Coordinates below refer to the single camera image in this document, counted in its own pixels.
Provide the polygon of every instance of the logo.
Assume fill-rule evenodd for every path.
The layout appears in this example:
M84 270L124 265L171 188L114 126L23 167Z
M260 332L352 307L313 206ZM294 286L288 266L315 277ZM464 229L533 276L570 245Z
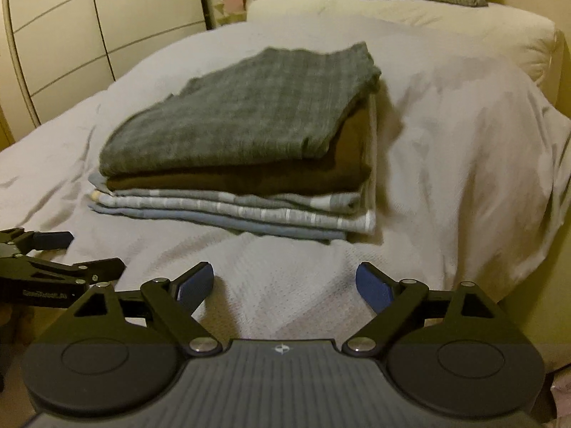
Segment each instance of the logo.
M41 291L22 290L22 294L34 298L67 299L67 294L65 293L42 293Z
M278 354L282 354L282 356L286 353L289 352L291 348L287 345L287 344L278 344L276 347L273 348L273 350L276 351L276 353Z

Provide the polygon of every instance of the pivot bolt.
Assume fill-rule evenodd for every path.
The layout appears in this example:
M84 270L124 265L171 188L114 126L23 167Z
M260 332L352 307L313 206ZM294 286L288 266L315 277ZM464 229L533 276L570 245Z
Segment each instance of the pivot bolt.
M372 351L377 345L372 339L365 336L358 336L356 338L351 338L347 342L349 349L355 352L369 352Z
M208 336L194 338L189 344L190 349L197 353L211 352L218 346L218 341Z

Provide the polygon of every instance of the folded towel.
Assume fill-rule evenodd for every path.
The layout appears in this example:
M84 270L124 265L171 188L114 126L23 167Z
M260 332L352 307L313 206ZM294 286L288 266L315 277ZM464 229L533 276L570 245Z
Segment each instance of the folded towel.
M89 207L100 214L126 215L127 217L143 219L186 220L230 230L249 231L255 234L296 238L298 240L345 240L347 237L346 233L339 230L320 230L291 225L261 224L251 220L229 217L227 215L209 214L207 212L196 212L192 210L108 208L96 203L90 203Z
M367 103L369 140L365 146L365 163L370 166L369 179L362 187L362 206L354 215L333 215L299 209L262 209L238 206L235 204L215 201L195 200L190 198L159 198L140 196L115 196L98 190L91 192L90 197L100 206L115 209L158 209L183 210L218 215L229 215L260 223L291 225L298 227L351 231L363 234L373 234L376 225L376 104L375 97L369 96Z
M321 158L379 75L365 42L328 54L266 48L126 118L101 150L101 173Z
M108 208L200 211L210 214L230 215L235 218L268 224L355 231L357 233L371 233L375 227L375 219L371 217L369 211L353 216L342 216L300 209L253 208L190 198L113 196L102 193L99 190L92 191L90 198L93 202Z
M361 204L361 193L332 193L319 196L303 196L299 194L283 193L260 197L254 194L236 195L233 193L207 191L207 190L173 190L173 189L145 189L132 188L129 190L116 190L107 188L105 177L99 172L89 175L90 183L102 193L114 196L152 196L160 198L190 198L194 200L219 201L220 203L250 206L262 209L316 209L335 214L354 214Z
M369 112L366 102L363 103L346 119L321 159L112 177L107 180L107 186L115 192L133 188L213 190L256 195L354 192L370 175L370 166L364 159L364 150L370 139Z

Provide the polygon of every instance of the white duvet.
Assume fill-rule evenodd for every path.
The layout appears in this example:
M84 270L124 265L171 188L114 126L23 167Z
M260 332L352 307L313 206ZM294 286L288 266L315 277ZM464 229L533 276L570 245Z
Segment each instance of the white duvet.
M324 244L87 208L113 127L190 77L269 45L325 52L362 40L383 80L375 235ZM372 317L354 284L362 261L433 289L472 280L494 300L525 279L569 205L570 133L519 68L462 36L362 17L247 22L157 52L0 153L0 226L71 231L59 262L121 257L118 289L212 263L215 289L195 317L223 341L342 342Z

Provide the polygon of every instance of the gray plaid shirt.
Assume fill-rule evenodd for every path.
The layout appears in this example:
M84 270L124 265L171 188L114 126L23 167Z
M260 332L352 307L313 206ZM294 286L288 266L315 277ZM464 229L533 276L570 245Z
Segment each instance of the gray plaid shirt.
M124 122L101 151L101 173L322 157L379 75L365 42L329 54L266 48Z

